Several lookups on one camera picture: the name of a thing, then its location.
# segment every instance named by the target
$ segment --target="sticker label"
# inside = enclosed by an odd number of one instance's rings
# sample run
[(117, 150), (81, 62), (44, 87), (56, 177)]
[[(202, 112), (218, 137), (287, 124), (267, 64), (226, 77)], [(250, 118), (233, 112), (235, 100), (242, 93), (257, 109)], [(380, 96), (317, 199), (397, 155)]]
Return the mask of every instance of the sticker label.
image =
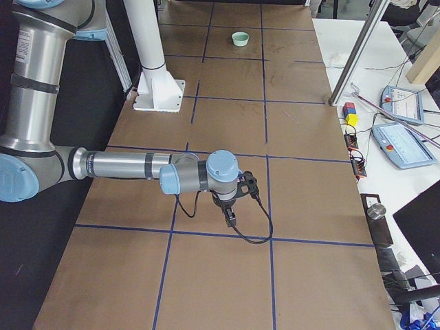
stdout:
[(30, 48), (32, 46), (33, 35), (31, 32), (20, 30), (19, 42), (16, 46), (15, 60), (25, 64), (29, 63)]

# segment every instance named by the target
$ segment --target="metal pole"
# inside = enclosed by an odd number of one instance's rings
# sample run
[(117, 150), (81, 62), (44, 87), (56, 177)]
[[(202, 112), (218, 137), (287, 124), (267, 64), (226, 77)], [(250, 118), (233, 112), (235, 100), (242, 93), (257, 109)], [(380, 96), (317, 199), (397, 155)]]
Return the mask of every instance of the metal pole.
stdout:
[(347, 85), (351, 82), (351, 77), (353, 76), (354, 71), (358, 66), (361, 54), (364, 51), (364, 48), (368, 43), (369, 39), (371, 38), (371, 35), (373, 34), (375, 27), (377, 26), (377, 24), (380, 22), (380, 19), (384, 15), (384, 12), (388, 7), (389, 3), (390, 0), (374, 1), (373, 7), (371, 8), (370, 11), (370, 15), (368, 16), (368, 19), (366, 20), (361, 32), (359, 33), (357, 41), (353, 49), (351, 50), (350, 57), (346, 62), (344, 70), (342, 70), (341, 77), (339, 78), (338, 83), (336, 84), (336, 87), (333, 93), (331, 94), (331, 97), (329, 99), (329, 104), (331, 106), (335, 107), (338, 105), (339, 100), (342, 97), (342, 94), (347, 88)]
[(404, 292), (393, 297), (393, 300), (396, 304), (406, 304), (411, 303), (412, 301), (437, 297), (440, 297), (440, 285), (433, 285), (432, 287)]

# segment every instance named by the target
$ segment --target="white table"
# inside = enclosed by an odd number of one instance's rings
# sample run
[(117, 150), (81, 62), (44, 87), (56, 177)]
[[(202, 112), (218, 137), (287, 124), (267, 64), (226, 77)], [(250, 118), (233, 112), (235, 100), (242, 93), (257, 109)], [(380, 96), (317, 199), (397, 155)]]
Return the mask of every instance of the white table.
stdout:
[[(332, 90), (334, 89), (342, 69), (351, 52), (351, 49), (359, 35), (364, 22), (314, 19), (316, 34), (322, 52), (322, 57), (327, 68), (327, 76)], [(378, 105), (382, 90), (387, 85), (395, 85), (397, 76), (390, 82), (391, 77), (397, 69), (371, 70), (366, 68), (385, 68), (400, 65), (406, 57), (405, 52), (395, 38), (390, 27), (385, 22), (380, 22), (373, 37), (366, 46), (361, 57), (360, 64), (353, 76), (352, 83), (360, 88), (360, 95)], [(412, 85), (405, 75), (411, 68), (411, 63), (406, 63), (399, 80), (399, 87), (419, 91), (425, 88), (424, 85)], [(438, 108), (428, 93), (423, 91), (423, 107), (425, 110), (438, 111)], [(342, 105), (345, 102), (354, 102), (359, 122), (356, 125), (358, 131), (371, 128), (373, 116), (376, 110), (361, 100), (348, 96), (341, 100), (338, 106), (338, 114), (342, 115)], [(425, 113), (425, 121), (429, 124), (440, 125), (440, 115)], [(382, 116), (378, 116), (375, 124), (387, 122)], [(421, 132), (429, 137), (440, 134), (439, 129), (428, 126), (419, 126)], [(361, 152), (367, 158), (366, 173), (368, 177), (363, 178), (357, 185), (360, 193), (378, 194), (381, 202), (386, 206), (386, 220), (394, 241), (393, 252), (406, 271), (415, 265), (423, 266), (414, 250), (408, 244), (400, 229), (397, 227), (393, 214), (414, 199), (418, 194), (429, 188), (440, 180), (440, 162), (435, 165), (408, 170), (397, 170), (383, 151), (380, 150), (373, 136), (370, 138), (370, 148), (366, 155), (369, 131), (358, 134), (358, 144)], [(427, 147), (440, 161), (440, 150), (431, 146)]]

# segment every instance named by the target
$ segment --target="black mount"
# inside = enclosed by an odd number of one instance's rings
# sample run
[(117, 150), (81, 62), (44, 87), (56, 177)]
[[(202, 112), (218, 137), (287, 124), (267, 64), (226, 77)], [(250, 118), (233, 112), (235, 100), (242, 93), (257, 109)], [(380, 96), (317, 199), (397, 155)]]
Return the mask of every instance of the black mount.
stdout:
[(253, 199), (257, 199), (260, 193), (259, 187), (256, 185), (256, 178), (252, 175), (252, 172), (247, 170), (244, 173), (241, 173), (238, 177), (238, 181), (236, 194), (233, 198), (227, 201), (222, 201), (219, 199), (217, 193), (212, 194), (212, 200), (215, 205), (221, 208), (228, 227), (234, 227), (237, 225), (237, 218), (232, 209), (235, 201), (246, 195), (250, 195)]

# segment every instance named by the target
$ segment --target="white pole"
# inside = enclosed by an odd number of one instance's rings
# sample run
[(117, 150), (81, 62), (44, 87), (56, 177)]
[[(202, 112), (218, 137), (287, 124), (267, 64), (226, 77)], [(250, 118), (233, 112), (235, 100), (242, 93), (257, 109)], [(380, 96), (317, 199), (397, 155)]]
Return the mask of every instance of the white pole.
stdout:
[(153, 0), (124, 0), (124, 4), (143, 73), (135, 109), (179, 111), (185, 82), (166, 71)]

